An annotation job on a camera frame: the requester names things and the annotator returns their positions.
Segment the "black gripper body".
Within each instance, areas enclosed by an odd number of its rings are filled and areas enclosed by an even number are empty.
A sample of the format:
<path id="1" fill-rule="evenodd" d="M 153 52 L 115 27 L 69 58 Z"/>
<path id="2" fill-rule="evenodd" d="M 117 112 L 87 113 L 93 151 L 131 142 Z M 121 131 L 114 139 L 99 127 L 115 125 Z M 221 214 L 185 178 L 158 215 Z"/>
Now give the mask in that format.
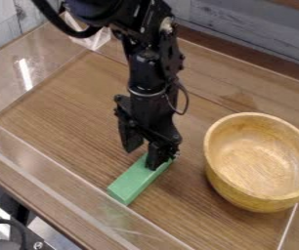
<path id="1" fill-rule="evenodd" d="M 173 124 L 173 107 L 177 105 L 178 91 L 169 89 L 161 95 L 141 97 L 115 95 L 114 115 L 118 121 L 135 120 L 143 140 L 163 144 L 181 144 L 181 135 Z"/>

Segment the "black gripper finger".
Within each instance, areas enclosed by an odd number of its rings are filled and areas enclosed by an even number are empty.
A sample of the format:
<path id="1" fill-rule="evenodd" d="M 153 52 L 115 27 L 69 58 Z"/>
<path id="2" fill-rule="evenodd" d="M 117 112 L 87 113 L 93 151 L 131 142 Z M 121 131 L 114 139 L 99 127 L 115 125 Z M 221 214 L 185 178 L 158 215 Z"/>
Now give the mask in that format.
<path id="1" fill-rule="evenodd" d="M 146 167 L 154 171 L 161 164 L 174 159 L 175 153 L 177 145 L 150 142 Z"/>
<path id="2" fill-rule="evenodd" d="M 118 133 L 125 151 L 127 153 L 133 152 L 143 144 L 143 137 L 138 132 L 137 121 L 118 121 Z"/>

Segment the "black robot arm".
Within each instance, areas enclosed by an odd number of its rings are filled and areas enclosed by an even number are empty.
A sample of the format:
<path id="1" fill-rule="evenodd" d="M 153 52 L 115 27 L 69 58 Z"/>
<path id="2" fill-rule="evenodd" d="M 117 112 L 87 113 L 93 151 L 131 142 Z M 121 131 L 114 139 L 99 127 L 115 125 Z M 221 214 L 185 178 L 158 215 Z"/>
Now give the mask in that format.
<path id="1" fill-rule="evenodd" d="M 170 160 L 181 144 L 173 124 L 185 57 L 177 44 L 177 25 L 163 0 L 65 0 L 69 12 L 94 28 L 109 27 L 121 41 L 129 66 L 126 96 L 114 97 L 122 147 L 149 146 L 150 170 Z"/>

